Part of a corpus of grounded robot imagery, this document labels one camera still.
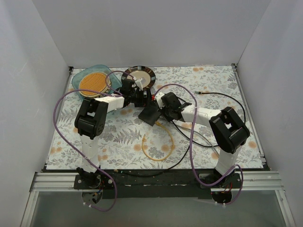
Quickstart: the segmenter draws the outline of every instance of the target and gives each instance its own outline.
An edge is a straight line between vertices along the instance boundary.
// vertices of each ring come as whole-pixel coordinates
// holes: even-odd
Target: table surface
[[[150,67],[156,74],[156,82],[151,88],[152,93],[161,86],[168,83],[182,84],[190,91],[220,92],[230,95],[244,102],[238,87],[237,79],[231,66],[194,66],[194,67]],[[127,68],[112,68],[112,70],[126,70]],[[71,77],[84,69],[74,69]],[[71,83],[68,90],[73,90]],[[182,88],[177,86],[165,87],[162,92],[174,92],[177,96],[192,102],[192,97]],[[243,119],[243,111],[234,100],[221,95],[195,95],[200,107],[209,109],[223,109],[227,106],[233,107]],[[76,93],[68,95],[64,101],[58,127],[63,135],[77,148],[81,149],[80,138],[74,127],[74,119],[81,106],[81,101]],[[144,134],[146,135],[145,148],[153,158],[165,157],[171,148],[170,137],[161,127],[153,127],[138,119],[142,108],[135,108],[133,104],[128,107],[107,114],[106,125],[99,139],[99,154],[101,168],[103,169],[162,169],[169,168],[177,163],[186,151],[189,142],[176,128],[163,119],[159,122],[167,127],[175,142],[172,154],[164,161],[156,162],[148,159],[141,148]],[[190,123],[176,122],[183,127],[190,128]],[[237,163],[243,168],[262,168],[259,148],[254,137],[252,126],[247,120],[247,127],[251,136],[247,139],[239,153]],[[213,144],[216,144],[214,135],[210,128],[195,125],[195,130],[205,135]],[[194,140],[207,145],[199,135]],[[193,146],[193,157],[196,168],[214,168],[218,156],[211,148]],[[74,170],[81,163],[82,157],[73,150],[55,131],[50,148],[47,167],[48,170]],[[191,168],[189,154],[176,167],[179,169]]]

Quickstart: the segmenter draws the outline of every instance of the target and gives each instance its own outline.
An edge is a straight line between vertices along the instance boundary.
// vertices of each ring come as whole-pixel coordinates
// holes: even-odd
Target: black metal base
[[[113,170],[105,170],[110,174],[119,188],[118,198],[169,198],[169,197],[195,197],[199,199],[212,199],[209,187],[200,187],[192,170],[170,170],[155,177],[137,177],[124,174],[129,172],[135,175],[151,175],[159,170],[124,170],[117,173]],[[197,170],[197,174],[212,175],[213,170]],[[233,174],[229,178],[233,188],[239,188],[239,174]],[[103,199],[113,199],[115,190],[113,183],[105,175],[100,175],[103,182]],[[92,189],[79,175],[75,177],[74,189]]]

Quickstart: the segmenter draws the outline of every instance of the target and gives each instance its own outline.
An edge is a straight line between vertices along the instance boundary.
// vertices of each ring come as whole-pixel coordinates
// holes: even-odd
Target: wire
[[[133,77],[131,74],[129,74],[129,73],[127,73],[127,72],[124,72],[124,71],[120,71],[120,70],[111,71],[111,72],[108,73],[107,76],[105,77],[106,86],[107,86],[110,90],[112,90],[112,91],[114,91],[115,93],[117,93],[117,94],[119,95],[119,97],[121,97],[123,94],[120,93],[120,92],[117,91],[117,90],[114,90],[114,89],[108,84],[108,82],[107,82],[107,78],[109,77],[109,75],[112,74],[112,73],[115,73],[115,72],[122,72],[122,73],[125,73],[126,75],[130,76],[132,79],[133,79],[134,77]]]
[[[167,159],[167,158],[171,155],[171,153],[172,153],[172,151],[173,151],[173,149],[174,149],[174,147],[175,147],[175,142],[174,142],[174,138],[172,137],[172,134],[170,133],[170,131],[169,131],[167,128],[165,128],[165,127],[164,127],[162,124],[160,124],[159,122],[156,122],[156,125],[158,125],[158,126],[160,126],[161,128],[163,128],[163,129],[169,134],[169,136],[170,136],[172,145],[171,145],[171,149],[170,149],[169,154],[166,155],[166,157],[160,158],[160,159],[155,159],[155,158],[152,158],[151,156],[149,156],[149,155],[147,154],[147,152],[145,151],[145,149],[144,149],[145,134],[144,134],[144,136],[143,136],[143,138],[142,138],[142,150],[143,150],[143,153],[144,153],[149,159],[151,159],[151,160],[153,160],[153,161],[156,161],[156,162],[160,162],[160,161],[163,161],[163,160]]]
[[[222,191],[221,193],[225,193],[226,189],[228,188],[228,185],[226,185],[224,191]]]
[[[190,129],[188,129],[188,128],[185,128],[185,127],[183,127],[183,126],[180,126],[180,125],[177,125],[177,124],[175,124],[174,122],[172,122],[174,125],[175,125],[175,127],[179,130],[179,127],[180,128],[182,128],[182,129],[184,129],[184,130],[188,130],[188,131],[190,131]],[[199,133],[199,132],[197,132],[197,131],[194,131],[195,133],[197,133],[199,136],[201,136],[203,139],[205,139],[206,140],[206,142],[208,142],[208,144],[210,145],[210,147],[214,150],[214,152],[219,156],[219,152],[216,150],[216,148],[215,147],[218,147],[219,145],[216,145],[216,146],[214,146],[214,145],[212,145],[212,143],[204,136],[204,135],[202,135],[201,133]],[[200,145],[200,146],[202,146],[202,147],[206,147],[206,146],[204,146],[204,145],[202,145],[202,144],[199,144],[199,143],[197,143],[197,142],[195,142],[194,140],[193,140],[193,143],[195,143],[195,144],[197,144],[197,145]]]
[[[118,173],[120,173],[120,174],[126,174],[126,175],[137,176],[137,177],[153,177],[153,176],[158,176],[158,175],[161,175],[162,173],[168,172],[168,171],[171,170],[172,168],[174,168],[174,167],[176,167],[177,165],[179,165],[179,164],[182,162],[182,160],[185,158],[185,156],[186,156],[186,154],[188,153],[188,151],[189,151],[189,147],[187,148],[187,150],[186,150],[185,154],[183,155],[183,157],[182,157],[176,164],[174,164],[173,166],[171,166],[171,167],[169,167],[169,168],[167,168],[167,169],[165,169],[165,170],[163,170],[163,171],[161,171],[161,172],[155,173],[155,174],[151,174],[151,175],[139,175],[139,174],[132,174],[132,173],[127,172],[127,171],[124,172],[124,171],[122,171],[122,170],[117,170],[117,171],[118,171]]]
[[[235,98],[229,96],[229,95],[226,95],[226,94],[223,94],[223,93],[219,93],[219,92],[201,92],[201,91],[195,91],[195,94],[197,95],[211,95],[211,94],[215,94],[215,95],[222,95],[222,96],[226,96],[226,97],[229,97],[231,98],[232,100],[236,101],[242,108],[243,110],[243,113],[244,113],[244,123],[246,123],[246,114],[245,114],[245,109],[243,107],[243,105]]]
[[[230,192],[232,190],[232,183],[231,183],[231,188],[228,190],[228,192]]]
[[[185,101],[184,99],[177,97],[178,99],[180,99],[182,102],[186,103],[187,101]]]
[[[61,98],[59,98],[58,102],[56,103],[55,105],[55,108],[53,110],[53,125],[56,129],[56,131],[58,132],[58,134],[61,136],[61,138],[68,144],[70,145],[73,149],[75,149],[75,151],[77,151],[83,158],[85,158],[88,163],[90,163],[93,167],[95,167],[98,171],[100,171],[101,173],[103,173],[104,175],[106,175],[109,179],[111,179],[113,181],[113,185],[114,185],[114,189],[115,189],[115,198],[114,198],[114,202],[113,204],[107,208],[107,209],[102,209],[102,208],[99,208],[97,206],[94,206],[92,204],[88,204],[89,206],[91,206],[92,208],[95,208],[97,210],[100,210],[102,212],[107,212],[109,210],[111,210],[113,208],[113,206],[115,205],[116,203],[116,200],[117,200],[117,196],[118,196],[118,191],[117,191],[117,185],[114,181],[114,179],[107,173],[105,172],[104,170],[100,169],[98,166],[96,166],[95,164],[93,164],[79,149],[77,149],[74,145],[72,145],[63,135],[62,133],[60,132],[60,130],[58,129],[57,127],[57,122],[56,122],[56,112],[57,112],[57,108],[60,104],[60,102],[64,99],[64,97],[66,97],[67,95],[69,95],[70,93],[73,93],[73,92],[77,92],[77,91],[89,91],[89,92],[94,92],[94,93],[98,93],[98,94],[101,94],[101,95],[104,95],[104,96],[112,96],[112,95],[109,95],[109,94],[105,94],[105,93],[101,93],[101,92],[97,92],[97,91],[93,91],[93,90],[88,90],[88,89],[76,89],[76,90],[73,90],[73,91],[69,91],[67,93],[65,93]]]
[[[182,127],[182,126],[180,126],[180,125],[176,125],[174,122],[171,122],[172,124],[174,124],[174,126],[177,128],[177,130],[184,136],[184,137],[186,137],[188,140],[190,140],[190,138],[187,136],[187,135],[185,135],[184,134],[184,132],[182,132],[181,130],[180,130],[180,128],[182,128],[182,129],[187,129],[187,128],[184,128],[184,127]],[[200,136],[202,136],[206,141],[207,141],[207,139],[202,135],[202,134],[200,134],[199,132],[197,132],[197,131],[194,131],[195,133],[197,133],[197,134],[199,134]],[[208,145],[203,145],[203,144],[201,144],[201,143],[198,143],[198,142],[196,142],[196,141],[194,141],[193,140],[193,143],[195,143],[195,144],[197,144],[197,145],[199,145],[199,146],[201,146],[201,147],[204,147],[204,148],[214,148],[214,147],[218,147],[219,145],[211,145],[211,146],[208,146]]]
[[[189,160],[190,160],[190,164],[191,164],[191,167],[192,167],[193,174],[194,174],[195,178],[197,179],[197,181],[198,181],[201,185],[206,186],[206,187],[214,186],[214,185],[218,184],[221,180],[223,180],[223,179],[224,179],[231,171],[233,171],[233,170],[235,169],[235,167],[237,166],[237,167],[240,169],[240,171],[241,171],[241,176],[242,176],[241,185],[243,185],[243,171],[242,171],[241,167],[240,167],[238,164],[236,164],[236,165],[234,165],[234,166],[231,166],[231,167],[226,171],[226,173],[223,174],[222,177],[220,177],[220,179],[218,179],[218,180],[215,181],[214,183],[206,184],[206,183],[202,182],[202,181],[199,179],[199,177],[198,177],[198,175],[197,175],[197,173],[196,173],[196,170],[195,170],[194,161],[193,161],[193,153],[192,153],[193,137],[194,137],[194,127],[195,127],[195,123],[196,123],[197,108],[198,108],[197,106],[198,106],[198,103],[197,103],[197,100],[196,100],[195,96],[194,96],[186,87],[184,87],[183,85],[180,85],[180,84],[166,84],[166,85],[163,85],[162,87],[160,87],[160,88],[156,91],[155,96],[157,95],[157,93],[158,93],[161,89],[163,89],[164,87],[167,87],[167,86],[171,86],[171,85],[179,86],[179,87],[185,89],[185,90],[192,96],[192,98],[193,98],[193,100],[194,100],[194,102],[195,102],[194,119],[193,119],[193,122],[192,122],[192,127],[191,127],[191,132],[190,132],[190,140],[189,140]],[[231,202],[229,202],[228,204],[233,203],[233,202],[238,198],[238,196],[239,196],[241,190],[242,190],[242,188],[240,187],[239,192],[238,192],[238,194],[236,195],[235,199],[232,200]]]

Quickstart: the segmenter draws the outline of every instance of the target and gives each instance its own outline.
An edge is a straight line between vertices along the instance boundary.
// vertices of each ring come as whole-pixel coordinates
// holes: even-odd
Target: round plate
[[[131,74],[132,76],[136,77],[137,79],[144,78],[145,82],[143,82],[143,91],[145,91],[147,88],[151,88],[155,81],[156,81],[156,75],[155,73],[148,67],[145,66],[134,66],[131,67],[125,72]],[[123,79],[131,79],[130,76],[123,73],[121,80]]]

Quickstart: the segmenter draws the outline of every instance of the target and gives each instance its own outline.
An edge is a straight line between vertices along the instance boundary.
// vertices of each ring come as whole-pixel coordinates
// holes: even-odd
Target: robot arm
[[[98,161],[98,138],[105,125],[106,114],[123,108],[129,103],[136,107],[145,107],[139,118],[154,125],[160,115],[169,122],[178,120],[193,122],[195,107],[191,103],[181,104],[178,97],[169,92],[158,93],[152,101],[150,90],[142,91],[134,88],[134,81],[124,80],[120,92],[123,97],[108,96],[103,98],[85,98],[78,112],[75,127],[78,128],[82,142],[82,152],[94,164]],[[250,132],[234,109],[226,107],[223,110],[197,109],[196,123],[210,127],[221,149],[215,172],[218,177],[235,164],[238,153],[245,144]],[[86,172],[96,170],[84,160],[81,168]]]
[[[158,93],[155,98],[161,113],[168,121],[193,122],[195,107],[189,103],[181,104],[174,93]],[[197,109],[196,123],[213,130],[221,149],[215,170],[218,176],[225,174],[231,166],[235,165],[242,145],[250,136],[250,131],[231,107],[223,110],[200,107]]]

